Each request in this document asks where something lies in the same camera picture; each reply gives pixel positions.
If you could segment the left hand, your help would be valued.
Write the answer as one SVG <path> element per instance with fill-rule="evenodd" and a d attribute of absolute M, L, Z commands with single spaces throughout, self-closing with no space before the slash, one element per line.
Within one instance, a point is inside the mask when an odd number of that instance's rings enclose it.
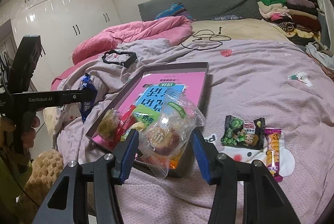
<path fill-rule="evenodd" d="M 35 128 L 39 126 L 40 120 L 35 116 L 29 130 L 23 132 L 20 136 L 24 149 L 30 149 L 34 146 L 34 140 L 36 138 Z M 9 149 L 9 140 L 13 138 L 15 128 L 16 126 L 11 119 L 1 115 L 1 154 L 3 155 L 5 155 Z"/>

